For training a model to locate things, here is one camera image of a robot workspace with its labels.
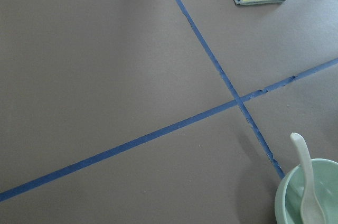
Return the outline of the white ceramic spoon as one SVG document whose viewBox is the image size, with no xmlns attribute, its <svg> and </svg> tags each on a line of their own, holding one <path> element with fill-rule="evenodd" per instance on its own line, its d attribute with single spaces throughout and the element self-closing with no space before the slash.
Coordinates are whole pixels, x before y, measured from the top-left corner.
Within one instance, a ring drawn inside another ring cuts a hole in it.
<svg viewBox="0 0 338 224">
<path fill-rule="evenodd" d="M 326 223 L 323 209 L 315 192 L 315 180 L 311 156 L 302 135 L 292 132 L 290 140 L 296 148 L 300 165 L 304 174 L 304 190 L 301 200 L 300 214 L 303 223 Z"/>
</svg>

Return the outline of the green ceramic bowl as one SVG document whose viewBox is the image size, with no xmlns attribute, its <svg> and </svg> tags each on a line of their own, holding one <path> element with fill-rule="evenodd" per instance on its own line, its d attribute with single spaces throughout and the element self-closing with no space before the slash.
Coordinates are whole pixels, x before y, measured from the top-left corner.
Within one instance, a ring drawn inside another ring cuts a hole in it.
<svg viewBox="0 0 338 224">
<path fill-rule="evenodd" d="M 337 163 L 331 160 L 312 159 L 315 192 L 325 215 L 326 223 L 337 223 Z M 275 196 L 277 223 L 302 223 L 301 200 L 304 175 L 300 165 L 282 179 Z"/>
</svg>

